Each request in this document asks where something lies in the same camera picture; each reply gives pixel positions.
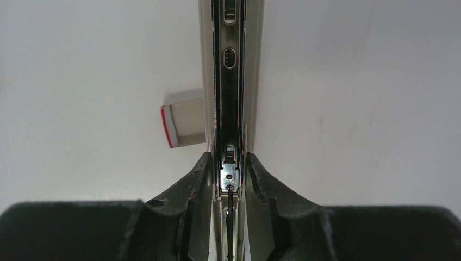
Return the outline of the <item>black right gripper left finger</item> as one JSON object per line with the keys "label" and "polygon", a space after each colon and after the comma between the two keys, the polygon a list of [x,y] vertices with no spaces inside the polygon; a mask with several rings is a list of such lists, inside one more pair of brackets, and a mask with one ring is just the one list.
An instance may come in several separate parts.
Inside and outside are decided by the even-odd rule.
{"label": "black right gripper left finger", "polygon": [[207,260],[213,160],[155,198],[21,202],[1,214],[1,260]]}

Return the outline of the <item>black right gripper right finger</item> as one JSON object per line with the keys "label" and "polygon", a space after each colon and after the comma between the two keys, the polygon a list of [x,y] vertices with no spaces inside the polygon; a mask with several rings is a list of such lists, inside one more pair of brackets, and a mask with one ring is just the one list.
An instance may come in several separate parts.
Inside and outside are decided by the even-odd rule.
{"label": "black right gripper right finger", "polygon": [[321,206],[246,157],[252,260],[460,260],[460,221],[436,206]]}

